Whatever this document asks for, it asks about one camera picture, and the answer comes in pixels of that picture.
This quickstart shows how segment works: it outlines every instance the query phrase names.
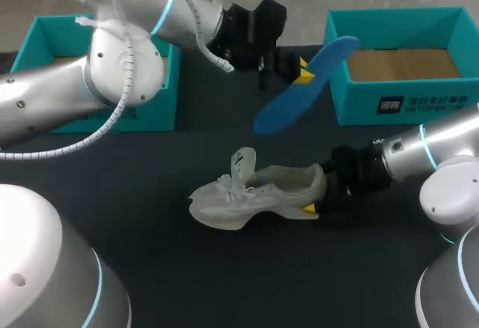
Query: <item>robotic arm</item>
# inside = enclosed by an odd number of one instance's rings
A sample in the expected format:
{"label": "robotic arm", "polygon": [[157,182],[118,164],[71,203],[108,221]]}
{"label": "robotic arm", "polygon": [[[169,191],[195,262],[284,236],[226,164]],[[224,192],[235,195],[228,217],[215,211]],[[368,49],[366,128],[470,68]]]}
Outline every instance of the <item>robotic arm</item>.
{"label": "robotic arm", "polygon": [[[281,65],[283,61],[299,62],[299,57],[276,47],[284,29],[286,9],[273,0],[264,0],[253,11],[235,4],[225,10],[221,0],[118,1],[121,10],[114,0],[80,0],[96,12],[95,21],[78,21],[94,26],[87,56],[68,64],[0,77],[0,147],[114,108],[122,98],[125,75],[133,69],[134,88],[126,104],[146,103],[161,88],[164,72],[151,36],[182,49],[198,45],[208,59],[227,72],[259,70],[264,77],[275,71],[288,82],[299,75],[298,64]],[[122,20],[127,22],[128,30]],[[135,63],[125,44],[127,31],[132,36]],[[82,147],[72,145],[69,150]],[[64,151],[42,154],[53,157]],[[42,155],[22,158],[37,159]]]}
{"label": "robotic arm", "polygon": [[476,104],[359,150],[347,145],[335,148],[323,166],[335,171],[340,192],[349,195],[423,176],[421,206],[443,237],[455,241],[479,223],[478,157]]}

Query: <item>black logo on box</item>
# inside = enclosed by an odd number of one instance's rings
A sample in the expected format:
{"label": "black logo on box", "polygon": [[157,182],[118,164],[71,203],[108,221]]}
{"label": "black logo on box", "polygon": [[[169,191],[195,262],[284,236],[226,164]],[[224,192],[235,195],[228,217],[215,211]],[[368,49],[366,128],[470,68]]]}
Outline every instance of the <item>black logo on box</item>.
{"label": "black logo on box", "polygon": [[404,102],[404,96],[381,97],[376,113],[399,113]]}

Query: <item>white cable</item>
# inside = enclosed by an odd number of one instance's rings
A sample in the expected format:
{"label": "white cable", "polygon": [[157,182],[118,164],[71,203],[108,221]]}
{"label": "white cable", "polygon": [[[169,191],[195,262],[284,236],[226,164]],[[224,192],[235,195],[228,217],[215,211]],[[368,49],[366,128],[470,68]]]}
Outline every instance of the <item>white cable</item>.
{"label": "white cable", "polygon": [[208,50],[206,45],[204,44],[203,41],[203,27],[201,24],[201,16],[200,16],[200,11],[198,9],[198,6],[196,6],[195,0],[185,0],[187,5],[189,6],[189,9],[191,10],[193,17],[195,18],[195,24],[196,24],[196,43],[198,45],[198,48],[200,49],[201,53],[209,60],[211,61],[214,65],[217,67],[221,68],[223,71],[229,73],[234,71],[234,67],[228,62],[227,60],[224,60],[223,58],[220,58],[216,55],[214,55],[211,51]]}
{"label": "white cable", "polygon": [[[98,141],[101,137],[103,137],[118,121],[121,114],[123,113],[126,104],[128,103],[128,96],[133,86],[133,72],[135,69],[135,56],[133,52],[133,43],[132,38],[129,33],[128,29],[128,22],[126,21],[125,13],[123,11],[123,7],[121,5],[120,0],[112,0],[113,6],[115,8],[115,13],[117,18],[121,21],[122,26],[124,27],[124,40],[126,44],[126,78],[125,78],[125,86],[123,89],[123,93],[118,101],[117,106],[115,107],[113,113],[110,115],[108,120],[95,132],[93,132],[89,137],[83,139],[80,142],[77,142],[73,145],[69,145],[63,148],[59,148],[56,150],[50,151],[40,151],[40,152],[31,152],[31,153],[5,153],[0,152],[0,160],[40,160],[44,158],[52,158],[63,156],[65,154],[71,154],[72,152],[79,151],[82,148],[85,148],[92,143]],[[231,72],[234,70],[233,66],[223,58],[220,58],[211,53],[208,48],[205,46],[202,38],[202,27],[201,27],[201,17],[199,14],[199,10],[196,7],[196,4],[193,0],[185,0],[188,4],[189,8],[191,9],[193,16],[195,17],[195,24],[196,24],[196,42],[198,44],[198,48],[203,53],[203,55],[208,58],[211,62],[213,62],[216,66],[220,67],[225,72]],[[79,22],[77,23],[81,25],[85,24],[86,22]]]}

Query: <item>cardboard box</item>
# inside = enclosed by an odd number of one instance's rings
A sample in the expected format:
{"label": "cardboard box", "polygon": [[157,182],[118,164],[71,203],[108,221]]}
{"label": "cardboard box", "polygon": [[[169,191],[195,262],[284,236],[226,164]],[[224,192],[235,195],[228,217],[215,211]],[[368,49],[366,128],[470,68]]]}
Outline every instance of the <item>cardboard box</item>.
{"label": "cardboard box", "polygon": [[[86,55],[91,42],[91,27],[80,26],[72,16],[39,16],[33,21],[11,72],[60,64]],[[177,105],[181,52],[176,46],[153,38],[153,43],[165,63],[164,87],[149,102],[129,107],[111,132],[172,131]],[[111,111],[88,115],[62,126],[52,133],[91,133],[110,116]]]}
{"label": "cardboard box", "polygon": [[331,10],[325,44],[357,37],[333,74],[341,125],[420,124],[479,101],[479,30],[462,7]]}

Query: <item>shoe insole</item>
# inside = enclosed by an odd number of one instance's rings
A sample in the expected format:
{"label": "shoe insole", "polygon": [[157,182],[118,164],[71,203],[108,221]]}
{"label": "shoe insole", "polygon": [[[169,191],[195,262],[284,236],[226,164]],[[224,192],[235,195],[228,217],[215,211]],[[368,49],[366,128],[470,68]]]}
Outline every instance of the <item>shoe insole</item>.
{"label": "shoe insole", "polygon": [[314,74],[311,82],[293,83],[268,103],[256,116],[254,131],[260,135],[270,135],[296,121],[319,97],[339,64],[358,47],[359,40],[352,36],[339,37],[325,45],[306,67],[307,71]]}

